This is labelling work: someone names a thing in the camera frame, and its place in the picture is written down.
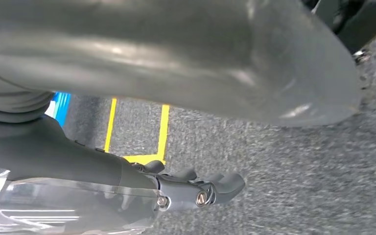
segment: gray carpet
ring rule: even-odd
[[[376,41],[370,48],[373,56],[360,67],[370,84],[364,104],[337,125],[283,128],[171,108],[167,171],[249,171],[248,187],[228,205],[165,214],[146,234],[376,234]],[[110,101],[95,99],[73,99],[65,130],[103,146]],[[113,151],[150,153],[159,107],[122,108]]]

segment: yellow tape line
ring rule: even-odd
[[[162,105],[161,125],[159,128],[158,157],[165,163],[166,139],[168,138],[169,105]]]
[[[112,139],[113,125],[115,121],[117,99],[112,99],[112,106],[110,107],[109,124],[107,126],[106,142],[104,144],[104,150],[106,152],[110,151],[110,141]],[[159,160],[165,164],[165,149],[166,140],[168,137],[168,122],[169,122],[169,105],[162,105],[161,113],[161,124],[159,127],[159,141],[158,141],[158,152],[151,155],[135,155],[135,156],[124,156],[129,162],[137,162],[140,164],[147,164],[154,160]]]
[[[109,124],[107,125],[106,142],[104,143],[104,151],[106,151],[106,152],[109,152],[109,150],[110,150],[110,140],[112,139],[113,124],[114,124],[114,121],[115,121],[115,113],[116,113],[117,102],[118,102],[118,100],[116,98],[112,99],[112,106],[110,107]]]

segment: blue object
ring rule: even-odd
[[[52,117],[56,119],[61,126],[63,126],[66,121],[70,98],[71,94],[69,93],[56,92],[52,99],[55,101],[55,109]]]

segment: bolt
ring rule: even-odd
[[[168,204],[168,199],[166,197],[160,196],[157,203],[160,207],[164,207]]]
[[[360,51],[357,51],[353,58],[357,64],[361,64],[366,62],[371,57],[371,52],[367,49],[362,49]]]
[[[207,201],[207,194],[204,191],[199,192],[197,195],[197,200],[195,201],[197,206],[201,207],[205,205],[206,201]]]

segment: transparent plastic sheet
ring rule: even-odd
[[[0,176],[0,234],[134,235],[160,215],[157,190],[46,178],[5,181]]]

